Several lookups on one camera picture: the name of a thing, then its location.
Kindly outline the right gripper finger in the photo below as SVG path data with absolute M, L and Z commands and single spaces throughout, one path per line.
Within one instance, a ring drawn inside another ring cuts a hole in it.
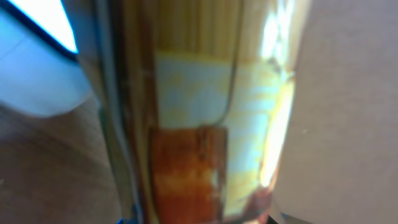
M 308 224 L 308 222 L 282 213 L 269 215 L 267 224 Z

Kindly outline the spaghetti pack with red ends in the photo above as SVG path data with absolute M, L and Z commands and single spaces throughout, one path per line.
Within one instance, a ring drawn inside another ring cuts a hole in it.
M 64 1 L 122 223 L 267 223 L 311 2 Z

